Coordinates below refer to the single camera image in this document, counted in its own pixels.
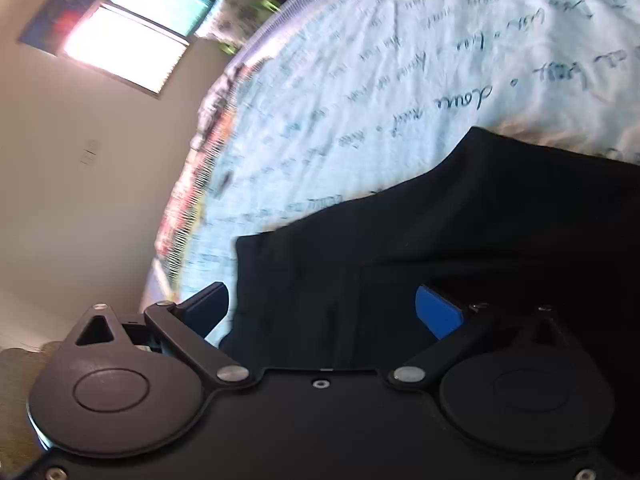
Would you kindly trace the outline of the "black pants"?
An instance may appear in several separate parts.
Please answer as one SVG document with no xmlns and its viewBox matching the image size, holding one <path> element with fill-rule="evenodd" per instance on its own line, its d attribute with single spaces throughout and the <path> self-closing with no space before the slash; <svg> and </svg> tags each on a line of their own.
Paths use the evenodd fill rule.
<svg viewBox="0 0 640 480">
<path fill-rule="evenodd" d="M 457 307 L 544 308 L 606 368 L 638 351 L 639 169 L 470 130 L 422 176 L 235 244 L 220 348 L 250 368 L 388 370 Z"/>
</svg>

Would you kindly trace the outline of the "wall switch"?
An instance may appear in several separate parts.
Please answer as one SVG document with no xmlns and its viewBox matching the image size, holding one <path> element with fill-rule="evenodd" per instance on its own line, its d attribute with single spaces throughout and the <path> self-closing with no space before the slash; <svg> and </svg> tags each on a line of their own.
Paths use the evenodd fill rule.
<svg viewBox="0 0 640 480">
<path fill-rule="evenodd" d="M 85 166 L 93 165 L 100 154 L 101 143 L 99 140 L 89 139 L 82 148 L 79 161 Z"/>
</svg>

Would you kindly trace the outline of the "window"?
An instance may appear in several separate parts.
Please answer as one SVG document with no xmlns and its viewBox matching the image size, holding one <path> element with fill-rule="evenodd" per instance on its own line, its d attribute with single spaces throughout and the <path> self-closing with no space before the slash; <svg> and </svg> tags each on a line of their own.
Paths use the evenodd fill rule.
<svg viewBox="0 0 640 480">
<path fill-rule="evenodd" d="M 96 0 L 56 54 L 160 96 L 224 0 Z"/>
</svg>

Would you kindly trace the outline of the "light blue script bedsheet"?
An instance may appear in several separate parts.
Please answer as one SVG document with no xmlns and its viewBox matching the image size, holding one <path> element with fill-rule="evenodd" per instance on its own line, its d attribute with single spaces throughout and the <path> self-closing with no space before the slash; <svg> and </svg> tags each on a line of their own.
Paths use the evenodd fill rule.
<svg viewBox="0 0 640 480">
<path fill-rule="evenodd" d="M 422 176 L 472 129 L 639 169 L 639 0 L 328 0 L 222 75 L 155 242 L 163 301 L 229 292 L 239 238 Z"/>
</svg>

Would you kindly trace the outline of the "purple blue blanket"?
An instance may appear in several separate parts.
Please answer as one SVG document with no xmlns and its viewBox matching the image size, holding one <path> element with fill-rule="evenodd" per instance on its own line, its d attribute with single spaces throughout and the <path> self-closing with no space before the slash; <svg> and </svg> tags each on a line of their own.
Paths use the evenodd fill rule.
<svg viewBox="0 0 640 480">
<path fill-rule="evenodd" d="M 303 21 L 312 12 L 319 10 L 326 1 L 328 0 L 286 0 L 280 10 L 268 18 L 232 58 L 224 69 L 224 76 L 231 77 L 242 66 L 250 66 L 261 58 L 268 58 L 273 52 L 278 52 L 282 44 L 302 26 Z"/>
</svg>

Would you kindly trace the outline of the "floral pillow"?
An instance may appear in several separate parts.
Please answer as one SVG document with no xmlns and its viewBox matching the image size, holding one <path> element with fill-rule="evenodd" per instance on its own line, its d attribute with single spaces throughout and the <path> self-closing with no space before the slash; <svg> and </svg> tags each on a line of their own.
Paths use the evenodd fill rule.
<svg viewBox="0 0 640 480">
<path fill-rule="evenodd" d="M 213 41 L 224 53 L 235 54 L 260 29 L 268 15 L 258 4 L 215 0 L 202 24 L 195 29 L 194 36 Z"/>
</svg>

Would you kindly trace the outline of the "colourful curtain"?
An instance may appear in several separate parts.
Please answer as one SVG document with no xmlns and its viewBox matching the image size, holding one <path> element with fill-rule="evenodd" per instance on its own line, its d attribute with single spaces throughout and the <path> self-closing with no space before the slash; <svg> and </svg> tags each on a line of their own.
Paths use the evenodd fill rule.
<svg viewBox="0 0 640 480">
<path fill-rule="evenodd" d="M 47 0 L 25 26 L 18 41 L 56 55 L 96 0 Z"/>
</svg>

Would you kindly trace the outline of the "green chair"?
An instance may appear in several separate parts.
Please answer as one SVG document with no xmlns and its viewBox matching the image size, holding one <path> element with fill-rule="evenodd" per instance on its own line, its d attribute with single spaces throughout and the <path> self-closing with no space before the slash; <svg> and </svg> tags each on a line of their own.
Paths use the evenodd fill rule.
<svg viewBox="0 0 640 480">
<path fill-rule="evenodd" d="M 213 24 L 214 37 L 221 51 L 235 54 L 241 50 L 270 16 L 279 10 L 279 3 L 274 0 L 247 4 L 224 0 Z"/>
</svg>

